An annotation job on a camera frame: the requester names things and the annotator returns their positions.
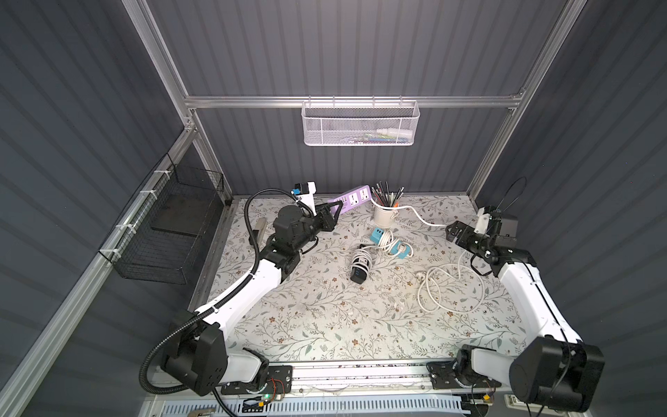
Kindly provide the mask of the purple power strip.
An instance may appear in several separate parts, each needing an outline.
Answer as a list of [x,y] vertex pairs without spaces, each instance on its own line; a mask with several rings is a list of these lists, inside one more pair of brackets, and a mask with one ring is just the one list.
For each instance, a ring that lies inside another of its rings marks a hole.
[[356,189],[351,189],[346,191],[340,196],[337,196],[333,199],[329,199],[329,203],[342,202],[342,208],[340,210],[341,214],[347,213],[351,210],[356,209],[358,206],[369,203],[371,201],[371,189],[368,185],[363,185]]

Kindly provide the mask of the black power strip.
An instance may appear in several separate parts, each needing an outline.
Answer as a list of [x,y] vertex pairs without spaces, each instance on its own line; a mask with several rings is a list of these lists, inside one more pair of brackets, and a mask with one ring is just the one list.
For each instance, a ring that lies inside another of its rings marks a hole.
[[373,257],[368,245],[361,244],[353,254],[350,281],[363,284],[368,279],[372,266]]

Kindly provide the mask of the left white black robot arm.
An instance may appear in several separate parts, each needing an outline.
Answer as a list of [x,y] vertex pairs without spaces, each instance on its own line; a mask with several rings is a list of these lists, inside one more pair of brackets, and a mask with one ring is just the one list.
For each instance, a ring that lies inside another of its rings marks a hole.
[[341,202],[317,204],[313,213],[299,205],[281,208],[256,264],[213,301],[173,319],[170,331],[175,335],[160,347],[160,368],[180,384],[157,390],[172,394],[189,389],[205,396],[226,383],[262,386],[269,361],[251,349],[231,349],[227,340],[241,318],[289,278],[305,247],[315,247],[321,232],[335,229],[341,212]]

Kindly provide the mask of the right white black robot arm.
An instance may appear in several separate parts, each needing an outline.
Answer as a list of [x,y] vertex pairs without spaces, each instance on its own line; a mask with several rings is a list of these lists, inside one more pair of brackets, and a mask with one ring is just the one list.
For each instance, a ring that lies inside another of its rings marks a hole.
[[451,243],[479,257],[504,285],[526,326],[526,348],[517,356],[464,345],[453,374],[471,387],[483,379],[512,389],[525,403],[584,413],[592,403],[606,360],[599,347],[583,342],[549,295],[527,250],[502,236],[501,220],[484,232],[461,221],[446,227]]

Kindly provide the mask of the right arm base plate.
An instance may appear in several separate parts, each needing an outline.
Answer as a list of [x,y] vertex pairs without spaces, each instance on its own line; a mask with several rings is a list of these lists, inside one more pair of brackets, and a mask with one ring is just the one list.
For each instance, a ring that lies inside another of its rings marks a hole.
[[457,361],[429,361],[426,365],[434,389],[470,389],[471,387],[501,387],[496,380],[480,375],[470,365],[460,365]]

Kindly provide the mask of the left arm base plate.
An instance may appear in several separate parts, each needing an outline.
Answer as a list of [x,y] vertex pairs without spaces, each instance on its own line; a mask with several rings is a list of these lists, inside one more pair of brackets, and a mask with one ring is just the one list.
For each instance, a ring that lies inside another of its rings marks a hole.
[[294,368],[269,365],[253,382],[226,382],[219,385],[223,395],[289,394],[292,390]]

